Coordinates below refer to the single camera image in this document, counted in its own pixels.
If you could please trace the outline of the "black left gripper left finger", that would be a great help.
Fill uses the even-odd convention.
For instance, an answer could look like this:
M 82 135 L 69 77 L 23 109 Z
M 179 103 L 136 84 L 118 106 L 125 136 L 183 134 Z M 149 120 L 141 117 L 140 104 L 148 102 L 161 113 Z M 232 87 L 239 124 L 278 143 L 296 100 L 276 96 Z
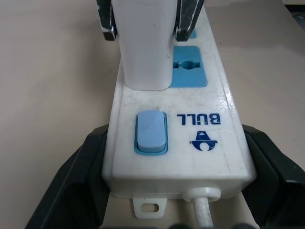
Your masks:
M 35 229 L 98 229 L 109 189 L 101 173 L 108 126 L 89 133 L 60 167 L 33 213 Z

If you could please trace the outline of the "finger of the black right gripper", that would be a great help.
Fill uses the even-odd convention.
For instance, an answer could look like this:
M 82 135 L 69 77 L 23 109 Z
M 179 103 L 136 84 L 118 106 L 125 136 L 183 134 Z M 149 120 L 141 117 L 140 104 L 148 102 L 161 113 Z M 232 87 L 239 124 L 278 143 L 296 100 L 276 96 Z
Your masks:
M 178 0 L 174 27 L 175 40 L 189 40 L 203 7 L 204 0 Z
M 117 29 L 111 0 L 96 0 L 103 36 L 107 41 L 115 41 Z

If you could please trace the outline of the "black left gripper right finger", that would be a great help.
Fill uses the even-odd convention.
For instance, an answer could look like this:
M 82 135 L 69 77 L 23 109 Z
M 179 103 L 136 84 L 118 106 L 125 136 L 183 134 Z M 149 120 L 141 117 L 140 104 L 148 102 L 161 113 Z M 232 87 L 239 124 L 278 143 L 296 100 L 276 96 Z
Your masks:
M 305 172 L 264 132 L 243 127 L 256 179 L 242 191 L 261 228 L 305 227 Z

